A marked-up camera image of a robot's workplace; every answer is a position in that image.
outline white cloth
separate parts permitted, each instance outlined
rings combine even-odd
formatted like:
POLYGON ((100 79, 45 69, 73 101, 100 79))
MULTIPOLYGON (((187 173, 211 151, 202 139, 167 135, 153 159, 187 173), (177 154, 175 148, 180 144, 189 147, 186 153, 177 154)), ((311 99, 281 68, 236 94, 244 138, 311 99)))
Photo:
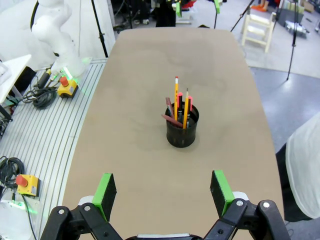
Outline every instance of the white cloth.
POLYGON ((286 144, 285 164, 300 210, 320 217, 320 113, 299 127, 286 144))

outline aluminum slatted surface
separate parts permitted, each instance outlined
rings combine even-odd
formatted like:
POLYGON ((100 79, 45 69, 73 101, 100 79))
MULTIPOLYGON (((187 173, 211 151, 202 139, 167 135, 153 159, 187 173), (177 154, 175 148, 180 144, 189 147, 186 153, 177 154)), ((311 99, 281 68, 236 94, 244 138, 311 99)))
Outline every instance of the aluminum slatted surface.
POLYGON ((40 201, 43 212, 40 225, 34 226, 41 233, 52 208, 62 204, 80 131, 106 62, 91 61, 73 99, 56 97, 46 109, 19 103, 0 140, 0 156, 21 159, 25 173, 41 181, 35 199, 40 201))

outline white chair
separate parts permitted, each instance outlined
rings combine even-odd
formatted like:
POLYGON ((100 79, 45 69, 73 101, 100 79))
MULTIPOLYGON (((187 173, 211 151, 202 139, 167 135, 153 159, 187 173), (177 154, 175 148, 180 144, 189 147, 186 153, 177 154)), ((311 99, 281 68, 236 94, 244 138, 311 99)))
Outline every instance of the white chair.
POLYGON ((264 52, 267 53, 271 43, 272 32, 276 22, 276 13, 273 12, 269 19, 251 14, 251 8, 248 10, 247 15, 245 16, 243 27, 242 27, 242 46, 245 45, 246 40, 259 43, 264 45, 264 52), (259 28, 250 23, 254 23, 255 25, 260 25, 263 28, 259 28), (247 34, 253 33, 258 36, 262 36, 263 40, 259 40, 256 38, 248 37, 247 34))

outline red button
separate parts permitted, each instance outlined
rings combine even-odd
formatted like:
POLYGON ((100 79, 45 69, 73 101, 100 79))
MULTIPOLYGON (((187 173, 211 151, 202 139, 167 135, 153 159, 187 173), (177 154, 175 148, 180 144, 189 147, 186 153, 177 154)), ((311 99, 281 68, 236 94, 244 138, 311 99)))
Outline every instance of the red button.
POLYGON ((60 78, 60 83, 62 84, 62 86, 66 87, 69 85, 68 79, 67 77, 63 76, 60 78))
POLYGON ((26 187, 28 185, 28 180, 25 179, 23 176, 21 175, 18 175, 15 179, 15 182, 16 184, 18 184, 19 186, 22 186, 22 187, 26 187))

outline pencil cup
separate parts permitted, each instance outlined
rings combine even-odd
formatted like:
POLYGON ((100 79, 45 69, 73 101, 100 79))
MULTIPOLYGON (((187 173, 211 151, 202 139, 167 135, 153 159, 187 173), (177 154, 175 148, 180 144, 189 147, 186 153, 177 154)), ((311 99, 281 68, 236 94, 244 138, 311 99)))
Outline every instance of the pencil cup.
MULTIPOLYGON (((184 110, 185 102, 183 101, 182 114, 184 113, 184 110)), ((170 116, 169 109, 166 109, 165 115, 170 116)), ((198 109, 193 105, 192 110, 190 111, 189 127, 187 127, 186 129, 182 129, 175 126, 173 123, 166 121, 166 139, 172 146, 177 148, 185 148, 190 146, 196 138, 196 128, 198 120, 199 112, 198 109)))

